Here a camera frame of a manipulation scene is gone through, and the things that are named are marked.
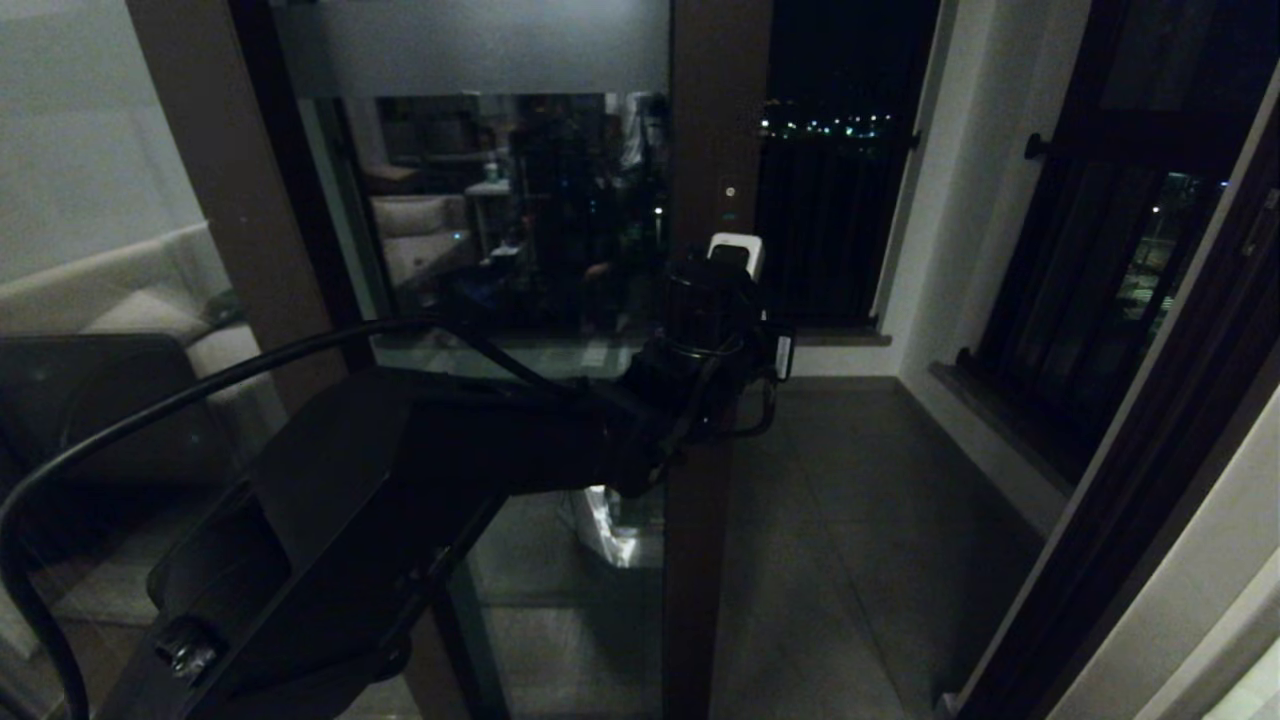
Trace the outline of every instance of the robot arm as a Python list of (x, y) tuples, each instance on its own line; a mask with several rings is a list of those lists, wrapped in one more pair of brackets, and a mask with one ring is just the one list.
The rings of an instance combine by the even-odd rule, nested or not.
[[(507, 497), (595, 484), (640, 495), (682, 446), (721, 437), (721, 418), (746, 384), (785, 375), (790, 337), (762, 322), (741, 265), (677, 265), (667, 287), (664, 333), (616, 382), (552, 383), (462, 329), (456, 334), (526, 383), (375, 368), (316, 396), (152, 570), (147, 591), (159, 616), (97, 717), (335, 717), (403, 667), (411, 628)], [(266, 360), (278, 365), (289, 351)], [(296, 347), (288, 359), (310, 351)], [(251, 374), (275, 366), (261, 364)], [(232, 375), (64, 455), (74, 461), (243, 379)], [(765, 398), (763, 427), (751, 432), (772, 419), (772, 393)], [(67, 464), (55, 459), (33, 478)], [(0, 523), (9, 547), (8, 520), (23, 498), (14, 495)], [(42, 629), (47, 610), (0, 561)], [(56, 628), (41, 634), (51, 655), (65, 646)], [(70, 662), (59, 670), (68, 714), (82, 720), (83, 684)]]

